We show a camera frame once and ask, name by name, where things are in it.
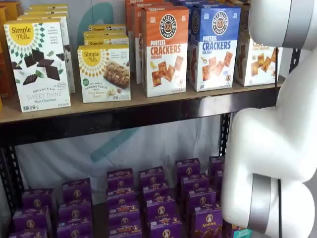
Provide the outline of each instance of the gray ring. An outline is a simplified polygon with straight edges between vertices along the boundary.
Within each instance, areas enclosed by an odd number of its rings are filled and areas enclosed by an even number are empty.
[[[271,203],[271,178],[253,174],[248,229],[265,233]]]
[[[314,0],[292,0],[283,47],[302,48],[311,24]]]

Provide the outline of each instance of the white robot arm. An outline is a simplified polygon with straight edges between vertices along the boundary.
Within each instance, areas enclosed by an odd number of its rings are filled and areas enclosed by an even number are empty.
[[[303,182],[317,168],[317,0],[252,0],[249,31],[259,44],[313,53],[288,76],[273,109],[246,109],[232,124],[222,185],[227,222],[283,238],[307,238],[315,205]]]

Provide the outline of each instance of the shelf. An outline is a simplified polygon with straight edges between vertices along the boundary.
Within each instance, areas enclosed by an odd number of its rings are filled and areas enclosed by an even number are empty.
[[[280,77],[279,86],[284,81]],[[80,88],[71,95],[71,107],[22,113],[17,96],[3,100],[0,144],[25,144],[125,128],[208,117],[244,108],[275,105],[274,85],[185,93],[147,98],[141,85],[131,83],[131,101],[82,103]]]

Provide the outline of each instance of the blue cracker box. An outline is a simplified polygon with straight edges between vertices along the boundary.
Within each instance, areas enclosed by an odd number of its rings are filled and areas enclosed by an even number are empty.
[[[190,82],[197,92],[232,87],[240,13],[236,5],[193,7]]]

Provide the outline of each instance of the stacked boxes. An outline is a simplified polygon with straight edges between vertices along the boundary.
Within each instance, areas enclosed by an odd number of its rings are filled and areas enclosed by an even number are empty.
[[[142,73],[147,97],[186,90],[188,14],[183,6],[142,10]]]
[[[190,82],[197,92],[232,87],[240,11],[220,4],[192,8]]]

